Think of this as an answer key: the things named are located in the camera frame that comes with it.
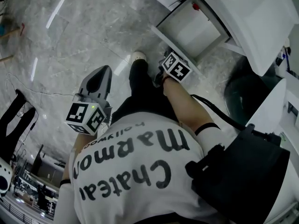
white cube with black markers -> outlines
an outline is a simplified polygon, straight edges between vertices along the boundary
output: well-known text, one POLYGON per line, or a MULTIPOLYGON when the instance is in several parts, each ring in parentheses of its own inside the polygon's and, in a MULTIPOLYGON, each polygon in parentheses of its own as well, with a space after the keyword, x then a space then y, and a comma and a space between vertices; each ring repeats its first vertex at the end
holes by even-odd
POLYGON ((192 72, 191 68, 173 52, 162 63, 162 67, 169 76, 180 83, 192 72))
POLYGON ((78 133, 95 135, 105 119, 98 103, 73 102, 65 123, 78 133))

shoe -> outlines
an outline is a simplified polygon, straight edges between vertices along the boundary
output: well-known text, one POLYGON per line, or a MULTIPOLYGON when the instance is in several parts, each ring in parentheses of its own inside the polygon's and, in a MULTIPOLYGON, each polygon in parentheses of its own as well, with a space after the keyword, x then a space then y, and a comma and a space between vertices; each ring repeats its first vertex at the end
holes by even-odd
POLYGON ((135 51, 131 56, 130 63, 133 64, 134 61, 139 60, 139 59, 146 61, 146 56, 140 51, 135 51))
POLYGON ((23 98, 24 100, 26 100, 25 96, 23 95, 23 93, 20 90, 16 89, 15 93, 17 94, 17 96, 20 96, 21 98, 23 98))

red object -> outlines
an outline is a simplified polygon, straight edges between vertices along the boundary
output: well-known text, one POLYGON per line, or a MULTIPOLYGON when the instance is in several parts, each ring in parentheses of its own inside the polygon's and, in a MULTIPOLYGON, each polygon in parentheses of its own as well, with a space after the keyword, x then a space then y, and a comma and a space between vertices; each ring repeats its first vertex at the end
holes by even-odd
POLYGON ((22 31, 21 31, 21 34, 20 34, 20 36, 22 35, 22 33, 23 33, 23 31, 24 31, 24 28, 25 28, 25 24, 24 24, 24 23, 22 23, 22 31))
POLYGON ((196 11, 199 11, 199 10, 200 10, 199 6, 198 6, 196 3, 192 3, 192 7, 193 7, 193 9, 196 10, 196 11))

shirt sleeve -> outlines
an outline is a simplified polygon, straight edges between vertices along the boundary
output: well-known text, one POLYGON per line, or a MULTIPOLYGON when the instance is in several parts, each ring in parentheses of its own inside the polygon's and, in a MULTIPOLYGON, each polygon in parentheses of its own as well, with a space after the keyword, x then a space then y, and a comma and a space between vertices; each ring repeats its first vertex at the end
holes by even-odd
POLYGON ((63 184, 55 208, 54 224, 80 224, 74 208, 74 188, 70 183, 63 184))
POLYGON ((200 127, 196 132, 196 140, 200 144, 204 156, 216 145, 221 144, 225 149, 230 145, 229 138, 214 123, 200 127))

black pants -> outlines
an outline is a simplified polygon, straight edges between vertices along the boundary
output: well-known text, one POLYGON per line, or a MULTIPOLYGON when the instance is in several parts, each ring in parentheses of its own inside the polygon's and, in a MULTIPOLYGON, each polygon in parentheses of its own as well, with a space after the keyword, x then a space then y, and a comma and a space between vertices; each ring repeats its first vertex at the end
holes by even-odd
POLYGON ((163 88, 154 87, 147 71, 148 64, 145 60, 140 59, 132 64, 129 76, 132 96, 113 113, 111 124, 136 112, 154 113, 178 121, 171 104, 163 94, 163 88))
POLYGON ((24 96, 21 93, 18 94, 14 101, 11 103, 8 110, 0 119, 0 157, 7 163, 10 162, 20 136, 29 126, 36 112, 35 108, 31 108, 29 111, 24 113, 17 127, 8 136, 6 136, 8 124, 13 120, 13 118, 25 103, 26 99, 24 98, 24 96))

